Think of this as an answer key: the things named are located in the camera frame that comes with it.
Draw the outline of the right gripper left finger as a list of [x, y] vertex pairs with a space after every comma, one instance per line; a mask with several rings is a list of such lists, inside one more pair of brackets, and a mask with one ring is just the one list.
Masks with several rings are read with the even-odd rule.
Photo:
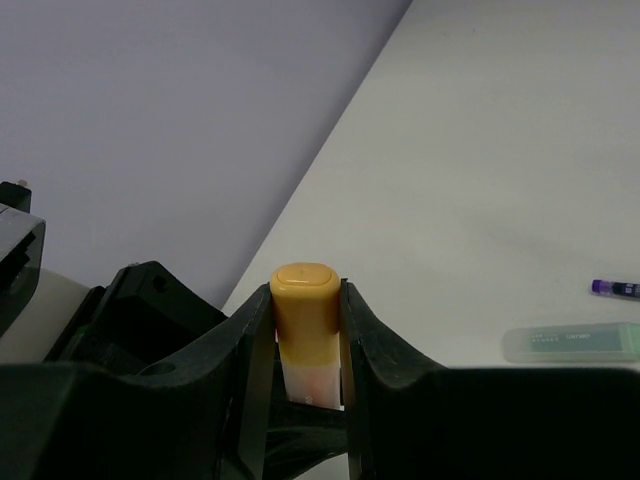
[[136, 375], [1, 369], [5, 479], [258, 479], [274, 364], [271, 294]]

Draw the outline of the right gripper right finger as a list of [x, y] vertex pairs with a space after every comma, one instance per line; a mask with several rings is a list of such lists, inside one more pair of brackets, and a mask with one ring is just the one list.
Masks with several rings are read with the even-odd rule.
[[639, 375], [621, 368], [448, 368], [340, 288], [354, 479], [635, 479]]

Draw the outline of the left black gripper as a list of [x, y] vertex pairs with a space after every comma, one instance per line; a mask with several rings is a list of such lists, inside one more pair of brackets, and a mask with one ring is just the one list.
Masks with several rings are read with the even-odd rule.
[[89, 291], [45, 359], [137, 374], [225, 319], [161, 263], [132, 264]]

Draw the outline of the orange capped highlighter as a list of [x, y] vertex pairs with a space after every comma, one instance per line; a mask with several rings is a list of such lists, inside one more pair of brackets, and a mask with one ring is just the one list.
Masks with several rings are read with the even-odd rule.
[[339, 289], [329, 266], [293, 263], [271, 276], [276, 331], [282, 360], [290, 365], [324, 367], [339, 359]]

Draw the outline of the green pastel highlighter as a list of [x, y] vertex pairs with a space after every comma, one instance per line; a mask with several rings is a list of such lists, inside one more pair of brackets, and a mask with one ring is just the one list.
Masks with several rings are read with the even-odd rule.
[[632, 363], [639, 361], [639, 324], [517, 328], [501, 345], [511, 363]]

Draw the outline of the dark blue gel pen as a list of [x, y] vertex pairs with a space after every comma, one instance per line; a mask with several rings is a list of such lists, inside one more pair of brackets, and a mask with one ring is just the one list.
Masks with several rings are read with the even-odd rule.
[[640, 284], [594, 279], [591, 283], [591, 292], [596, 295], [615, 296], [620, 298], [639, 300]]

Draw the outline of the orange pastel highlighter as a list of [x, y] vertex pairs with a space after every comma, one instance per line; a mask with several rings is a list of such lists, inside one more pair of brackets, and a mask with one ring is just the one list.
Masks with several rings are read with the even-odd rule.
[[340, 362], [320, 366], [282, 361], [287, 398], [295, 403], [320, 408], [341, 408]]

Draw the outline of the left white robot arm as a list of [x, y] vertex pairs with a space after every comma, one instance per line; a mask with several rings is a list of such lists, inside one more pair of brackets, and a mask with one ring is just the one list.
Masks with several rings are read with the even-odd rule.
[[157, 261], [87, 287], [43, 266], [31, 190], [1, 184], [1, 361], [79, 361], [136, 374], [225, 320]]

